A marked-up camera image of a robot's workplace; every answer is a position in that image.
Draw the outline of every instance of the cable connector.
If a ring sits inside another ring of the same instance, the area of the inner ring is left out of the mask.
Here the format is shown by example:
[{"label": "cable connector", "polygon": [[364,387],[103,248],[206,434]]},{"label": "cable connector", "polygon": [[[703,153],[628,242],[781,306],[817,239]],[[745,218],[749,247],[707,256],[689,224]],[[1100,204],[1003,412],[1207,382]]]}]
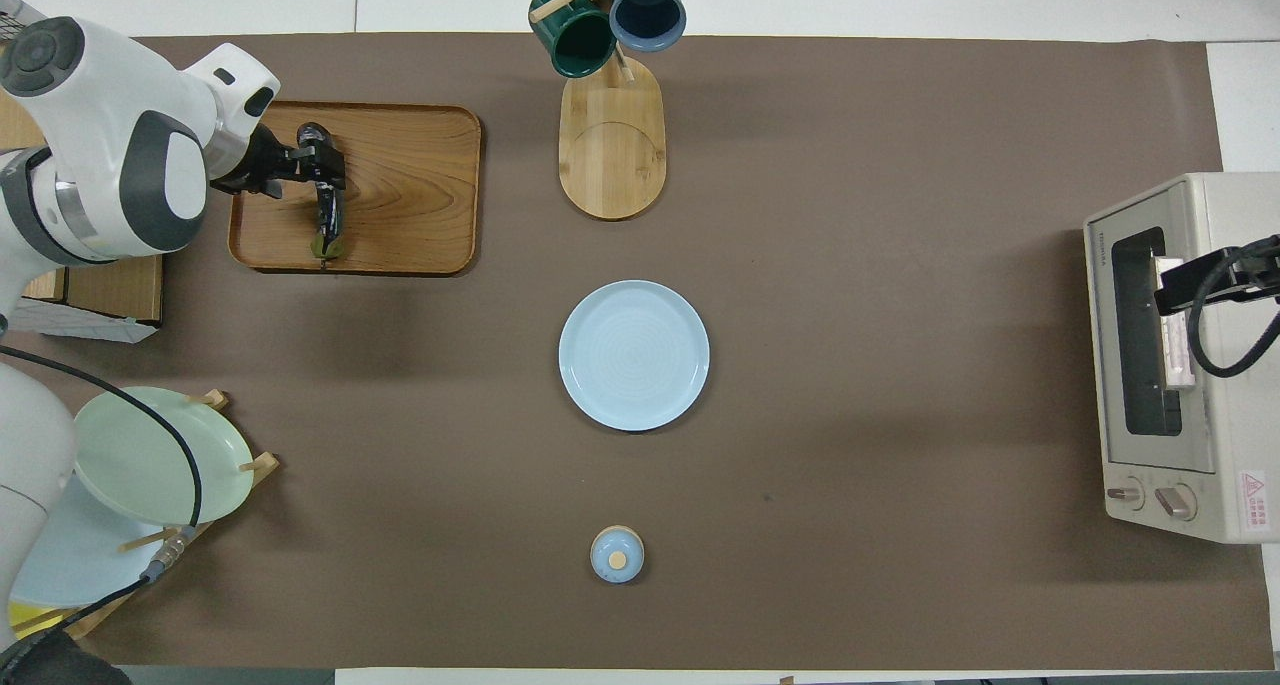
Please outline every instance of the cable connector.
[{"label": "cable connector", "polygon": [[155,583],[161,575],[173,567],[173,563],[178,562],[182,553],[187,551],[187,545],[196,538],[196,529],[191,525],[183,525],[178,529],[178,533],[170,535],[165,539],[156,554],[151,557],[151,562],[147,562],[147,568],[142,571],[141,579],[147,583]]}]

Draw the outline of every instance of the warning triangle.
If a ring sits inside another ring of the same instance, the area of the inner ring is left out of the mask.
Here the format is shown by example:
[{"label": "warning triangle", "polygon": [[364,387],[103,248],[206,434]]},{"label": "warning triangle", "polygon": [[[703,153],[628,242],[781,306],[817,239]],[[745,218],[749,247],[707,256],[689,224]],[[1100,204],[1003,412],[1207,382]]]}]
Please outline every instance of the warning triangle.
[{"label": "warning triangle", "polygon": [[1263,487],[1265,484],[1262,483],[1262,480],[1258,480],[1257,478],[1249,475],[1248,472],[1244,474],[1244,497],[1252,498],[1253,493],[1257,493]]}]

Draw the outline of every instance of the plate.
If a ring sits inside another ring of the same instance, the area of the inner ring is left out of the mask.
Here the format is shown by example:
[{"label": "plate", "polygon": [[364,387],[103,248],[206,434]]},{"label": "plate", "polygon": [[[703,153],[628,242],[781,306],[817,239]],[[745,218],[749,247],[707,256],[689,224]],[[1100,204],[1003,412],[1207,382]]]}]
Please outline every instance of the plate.
[{"label": "plate", "polygon": [[127,553],[116,548],[155,531],[97,502],[73,475],[9,597],[33,607],[87,606],[138,579],[161,543]]},{"label": "plate", "polygon": [[603,425],[639,433],[694,405],[710,369],[701,319],[675,289],[618,280],[595,289],[561,332],[561,379]]},{"label": "plate", "polygon": [[[205,403],[160,388],[124,388],[187,439],[204,488],[200,521],[218,520],[248,497],[253,460],[248,444],[225,417]],[[111,510],[152,525],[191,520],[191,470],[173,435],[110,393],[92,398],[76,415],[79,453],[76,471],[84,488]]]}]

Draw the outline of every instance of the gray joint cap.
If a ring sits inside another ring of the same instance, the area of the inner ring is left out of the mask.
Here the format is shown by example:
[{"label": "gray joint cap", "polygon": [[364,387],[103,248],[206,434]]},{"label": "gray joint cap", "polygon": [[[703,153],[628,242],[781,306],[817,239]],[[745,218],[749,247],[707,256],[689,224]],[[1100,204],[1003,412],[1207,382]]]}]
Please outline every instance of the gray joint cap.
[{"label": "gray joint cap", "polygon": [[77,20],[38,20],[0,55],[0,85],[14,97],[46,93],[70,78],[83,55],[84,31]]}]

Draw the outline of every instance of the light green plate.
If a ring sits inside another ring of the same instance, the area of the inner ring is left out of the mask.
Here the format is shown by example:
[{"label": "light green plate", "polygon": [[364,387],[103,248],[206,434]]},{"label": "light green plate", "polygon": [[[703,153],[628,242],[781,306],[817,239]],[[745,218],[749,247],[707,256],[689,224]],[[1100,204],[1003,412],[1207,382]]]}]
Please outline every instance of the light green plate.
[{"label": "light green plate", "polygon": [[[253,474],[239,466],[253,460],[248,444],[211,407],[160,388],[125,388],[177,426],[200,467],[201,522],[234,511],[248,497]],[[183,525],[191,519],[191,470],[182,449],[156,421],[110,393],[92,398],[76,415],[79,453],[76,470],[84,489],[111,510],[152,525]]]}]

